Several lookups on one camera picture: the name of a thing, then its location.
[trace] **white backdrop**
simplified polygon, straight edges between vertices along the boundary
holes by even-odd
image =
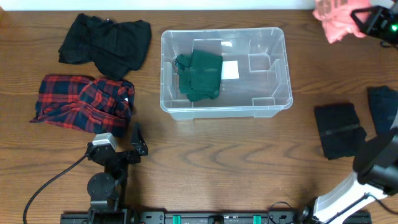
[[[5,11],[313,9],[314,0],[0,0],[0,6]]]

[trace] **pink towel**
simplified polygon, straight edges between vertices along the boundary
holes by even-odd
[[[370,7],[369,0],[315,0],[316,9],[313,15],[322,21],[326,38],[332,44],[336,40],[342,40],[346,34],[354,34],[356,37],[366,37],[359,31],[354,20],[351,18],[351,11]],[[364,22],[368,13],[357,14],[357,17]]]

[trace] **white storage box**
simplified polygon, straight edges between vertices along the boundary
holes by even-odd
[[[193,49],[223,56],[220,95],[190,102],[178,88],[175,58]],[[167,30],[162,34],[160,107],[174,119],[271,118],[292,106],[280,28]]]

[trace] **plaid cloth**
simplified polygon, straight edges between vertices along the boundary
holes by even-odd
[[[126,81],[46,75],[39,89],[36,117],[30,122],[121,137],[129,126],[133,101],[134,86]]]

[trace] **white sticker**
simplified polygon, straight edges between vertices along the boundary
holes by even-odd
[[[221,79],[237,79],[237,78],[239,78],[238,61],[223,62]]]

